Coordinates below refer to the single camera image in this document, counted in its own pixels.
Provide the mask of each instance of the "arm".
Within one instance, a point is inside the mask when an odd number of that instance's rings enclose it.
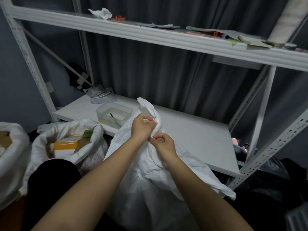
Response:
[[[177,156],[172,138],[160,133],[150,138],[149,142],[157,149],[158,157],[170,172],[201,230],[253,231],[231,205]]]
[[[155,128],[157,123],[152,120],[138,115],[130,139],[66,192],[32,230],[94,230],[131,162]]]

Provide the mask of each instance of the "white shelf surface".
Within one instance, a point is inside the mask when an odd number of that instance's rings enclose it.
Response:
[[[191,35],[176,30],[136,26],[133,25],[133,22],[103,20],[89,14],[56,12],[14,5],[11,5],[8,11],[16,19],[308,72],[308,54],[293,50],[261,47],[247,48],[244,43],[233,45],[231,42],[221,38]]]
[[[140,107],[137,100],[116,95],[117,104],[129,107],[136,112]],[[102,104],[91,104],[87,95],[80,97],[71,104],[55,112],[55,116],[65,121],[92,119],[98,122],[96,109]],[[161,115],[166,133],[179,142],[188,152],[211,169],[239,176],[240,171],[226,124],[214,122],[190,114],[154,105]],[[106,134],[114,136],[115,128],[102,124]]]

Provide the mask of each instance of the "clear plastic container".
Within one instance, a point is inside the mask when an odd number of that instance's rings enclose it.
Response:
[[[132,116],[133,109],[116,103],[103,104],[96,110],[98,121],[110,127],[120,129]]]

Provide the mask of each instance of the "person's right arm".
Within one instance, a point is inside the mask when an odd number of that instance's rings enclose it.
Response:
[[[156,148],[201,230],[253,231],[231,205],[177,156],[170,136],[159,133],[149,138],[149,142]]]

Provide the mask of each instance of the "wooden floor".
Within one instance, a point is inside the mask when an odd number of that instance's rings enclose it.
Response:
[[[0,230],[20,231],[24,212],[25,197],[20,198],[0,211]]]

